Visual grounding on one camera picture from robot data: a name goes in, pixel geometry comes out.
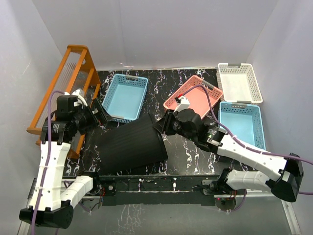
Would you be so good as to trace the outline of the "large black ribbed bin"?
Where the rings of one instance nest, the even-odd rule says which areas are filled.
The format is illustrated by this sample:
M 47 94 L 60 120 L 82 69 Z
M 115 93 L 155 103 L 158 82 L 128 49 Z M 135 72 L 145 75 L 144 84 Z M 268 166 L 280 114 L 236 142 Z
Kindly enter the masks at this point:
M 139 119 L 114 128 L 96 140 L 100 175 L 115 174 L 168 159 L 156 120 L 146 113 Z

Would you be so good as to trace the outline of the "blue perforated basket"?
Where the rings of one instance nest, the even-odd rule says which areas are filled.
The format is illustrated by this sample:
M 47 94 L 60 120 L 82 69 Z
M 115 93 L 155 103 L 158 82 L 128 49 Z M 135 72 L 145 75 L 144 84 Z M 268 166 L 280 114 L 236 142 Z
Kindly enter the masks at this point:
M 148 88 L 145 77 L 115 74 L 102 102 L 103 108 L 120 123 L 139 118 Z
M 218 119 L 240 140 L 266 149 L 261 109 L 258 105 L 222 101 Z

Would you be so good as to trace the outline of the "pink perforated basket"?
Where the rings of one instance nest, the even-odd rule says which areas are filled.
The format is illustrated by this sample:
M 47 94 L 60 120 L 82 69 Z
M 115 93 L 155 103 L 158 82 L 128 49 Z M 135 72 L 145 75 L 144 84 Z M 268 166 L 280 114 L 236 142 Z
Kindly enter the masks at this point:
M 204 90 L 200 87 L 196 87 L 187 94 L 184 94 L 186 91 L 197 85 L 202 85 L 205 87 L 206 91 L 209 94 L 212 107 L 217 104 L 217 102 L 223 95 L 222 90 L 206 82 L 202 78 L 193 75 L 163 103 L 164 108 L 174 110 L 177 107 L 177 102 L 175 98 L 179 95 L 183 95 L 188 99 L 190 103 L 189 108 L 193 109 L 195 113 L 199 114 L 203 119 L 210 111 L 209 103 Z

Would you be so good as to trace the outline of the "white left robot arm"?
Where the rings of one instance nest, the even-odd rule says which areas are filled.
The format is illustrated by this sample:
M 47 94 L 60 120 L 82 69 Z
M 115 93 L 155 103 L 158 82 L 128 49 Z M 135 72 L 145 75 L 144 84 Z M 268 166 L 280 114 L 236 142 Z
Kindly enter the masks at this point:
M 98 98 L 87 104 L 78 94 L 64 94 L 56 99 L 56 110 L 47 106 L 48 115 L 41 131 L 41 158 L 34 192 L 28 206 L 20 211 L 19 219 L 35 228 L 66 229 L 72 222 L 74 208 L 86 194 L 101 190 L 99 175 L 87 171 L 77 176 L 62 191 L 65 160 L 77 133 L 86 134 L 112 120 Z

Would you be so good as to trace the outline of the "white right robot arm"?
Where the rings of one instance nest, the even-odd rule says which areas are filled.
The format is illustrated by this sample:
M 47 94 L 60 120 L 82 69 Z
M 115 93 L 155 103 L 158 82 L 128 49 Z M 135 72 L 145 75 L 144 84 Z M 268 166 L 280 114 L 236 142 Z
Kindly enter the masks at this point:
M 261 190 L 287 202 L 296 201 L 304 176 L 302 159 L 298 155 L 274 154 L 252 146 L 228 130 L 207 124 L 192 109 L 167 110 L 154 128 L 168 136 L 181 135 L 203 151 L 232 158 L 254 169 L 224 169 L 207 190 L 223 194 L 240 189 Z

